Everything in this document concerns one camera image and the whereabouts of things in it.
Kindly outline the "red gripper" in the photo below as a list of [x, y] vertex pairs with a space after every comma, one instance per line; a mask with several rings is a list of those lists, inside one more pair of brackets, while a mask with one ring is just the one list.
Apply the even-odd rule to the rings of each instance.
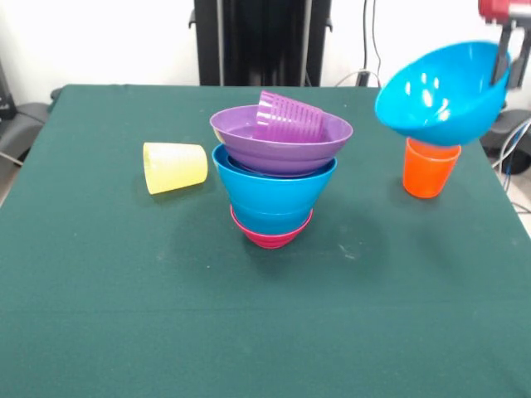
[[514, 22], [523, 25], [530, 21], [530, 0], [479, 0], [478, 11], [488, 23], [495, 22], [503, 25], [490, 84], [495, 85], [507, 74], [508, 89], [520, 89], [529, 61], [530, 25], [524, 28], [524, 39], [520, 53], [512, 64], [508, 56], [508, 47]]

